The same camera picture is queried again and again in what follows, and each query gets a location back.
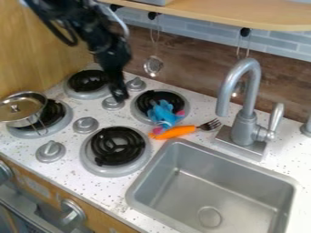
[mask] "backsplash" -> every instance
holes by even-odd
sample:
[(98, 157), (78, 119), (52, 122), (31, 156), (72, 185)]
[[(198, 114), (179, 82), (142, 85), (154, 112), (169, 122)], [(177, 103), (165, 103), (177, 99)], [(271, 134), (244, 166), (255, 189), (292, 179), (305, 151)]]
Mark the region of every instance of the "backsplash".
[[(147, 12), (121, 8), (116, 12), (130, 25), (156, 26)], [(240, 27), (187, 19), (171, 15), (160, 15), (159, 23), (163, 32), (184, 35), (196, 39), (236, 46)], [(273, 55), (286, 56), (311, 62), (311, 32), (269, 32), (253, 30), (251, 49)]]
[[(133, 60), (125, 71), (146, 76), (143, 63), (153, 53), (149, 30), (130, 26), (130, 31)], [(217, 95), (227, 72), (237, 62), (234, 46), (168, 33), (161, 34), (158, 55), (165, 66), (156, 80), (209, 96)], [(250, 56), (259, 61), (263, 71), (256, 108), (271, 112), (273, 103), (283, 102), (286, 117), (305, 121), (311, 110), (310, 63), (257, 51)], [(242, 99), (238, 96), (232, 101), (241, 104)]]

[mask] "sink drain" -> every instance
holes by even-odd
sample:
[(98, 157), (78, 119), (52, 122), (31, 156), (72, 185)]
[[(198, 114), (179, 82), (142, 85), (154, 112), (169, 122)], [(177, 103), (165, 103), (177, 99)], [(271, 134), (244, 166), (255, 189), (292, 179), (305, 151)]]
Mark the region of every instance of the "sink drain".
[(200, 224), (204, 228), (217, 228), (223, 221), (223, 218), (216, 208), (203, 207), (197, 211)]

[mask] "countertop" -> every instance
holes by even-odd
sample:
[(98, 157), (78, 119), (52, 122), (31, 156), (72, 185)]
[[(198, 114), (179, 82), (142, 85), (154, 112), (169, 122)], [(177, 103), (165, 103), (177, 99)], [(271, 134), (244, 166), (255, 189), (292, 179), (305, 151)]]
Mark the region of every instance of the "countertop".
[[(127, 80), (135, 75), (125, 74)], [(191, 112), (183, 120), (183, 124), (201, 124), (216, 117), (216, 99), (204, 96), (189, 90), (170, 86), (143, 78), (147, 83), (147, 89), (170, 89), (185, 96), (190, 102)], [(126, 100), (125, 107), (119, 111), (106, 111), (101, 107), (103, 98), (97, 100), (76, 100), (67, 97), (63, 92), (63, 84), (54, 86), (46, 92), (48, 97), (66, 102), (74, 109), (74, 119), (62, 131), (40, 139), (19, 139), (12, 137), (6, 130), (5, 124), (0, 125), (0, 152), (39, 177), (63, 188), (74, 196), (83, 199), (89, 204), (100, 208), (105, 213), (125, 222), (127, 225), (140, 232), (177, 232), (158, 221), (131, 209), (125, 202), (125, 193), (134, 182), (141, 170), (126, 177), (106, 178), (97, 177), (87, 172), (79, 160), (79, 147), (88, 135), (80, 135), (73, 131), (72, 125), (80, 117), (94, 117), (100, 127), (127, 126), (133, 127), (147, 134), (151, 127), (134, 119), (130, 113), (131, 100), (138, 93), (131, 93), (131, 98)], [(223, 124), (231, 126), (240, 105), (231, 104), (229, 117), (220, 118)], [(262, 126), (267, 125), (268, 113), (256, 111), (258, 122)], [(268, 145), (268, 155), (262, 162), (255, 162), (245, 157), (240, 157), (248, 162), (274, 170), (294, 178), (300, 188), (297, 193), (296, 204), (289, 222), (288, 232), (310, 233), (311, 225), (311, 138), (303, 136), (299, 127), (301, 123), (284, 119), (278, 129), (277, 138)], [(216, 132), (208, 133), (198, 131), (192, 135), (183, 137), (204, 147), (210, 147), (225, 152), (233, 157), (238, 157), (213, 145)], [(66, 146), (65, 156), (51, 164), (43, 164), (35, 159), (35, 151), (48, 142), (55, 140)], [(151, 141), (152, 155), (164, 144), (164, 141)]]

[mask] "stainless steel sink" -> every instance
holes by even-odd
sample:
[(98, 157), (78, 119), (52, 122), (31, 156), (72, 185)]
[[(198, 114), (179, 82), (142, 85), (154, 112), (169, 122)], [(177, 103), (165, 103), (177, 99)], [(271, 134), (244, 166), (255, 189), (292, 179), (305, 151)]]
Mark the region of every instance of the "stainless steel sink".
[(126, 201), (181, 232), (284, 233), (295, 193), (290, 177), (177, 139), (157, 152)]

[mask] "black robotic arm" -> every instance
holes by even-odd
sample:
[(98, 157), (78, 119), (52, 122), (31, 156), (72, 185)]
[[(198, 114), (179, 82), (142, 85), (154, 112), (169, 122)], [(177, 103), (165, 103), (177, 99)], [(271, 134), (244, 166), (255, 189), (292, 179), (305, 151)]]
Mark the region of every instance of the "black robotic arm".
[[(128, 98), (123, 68), (131, 59), (130, 48), (121, 35), (110, 30), (110, 21), (86, 0), (25, 0), (43, 23), (65, 44), (76, 46), (78, 37), (87, 43), (109, 81), (109, 89), (117, 102)], [(67, 31), (57, 29), (58, 21)]]

